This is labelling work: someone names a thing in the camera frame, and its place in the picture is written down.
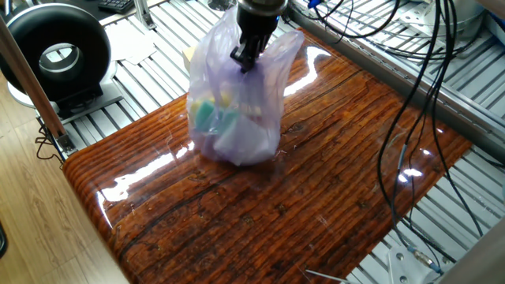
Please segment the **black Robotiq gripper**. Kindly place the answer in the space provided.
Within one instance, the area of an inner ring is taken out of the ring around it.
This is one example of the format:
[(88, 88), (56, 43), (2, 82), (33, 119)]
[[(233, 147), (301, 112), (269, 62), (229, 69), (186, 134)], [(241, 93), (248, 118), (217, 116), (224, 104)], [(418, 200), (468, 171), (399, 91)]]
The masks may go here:
[[(237, 23), (241, 29), (240, 45), (230, 57), (241, 67), (242, 73), (253, 68), (253, 62), (264, 52), (267, 39), (277, 28), (285, 6), (238, 6)], [(251, 53), (247, 43), (252, 43)]]

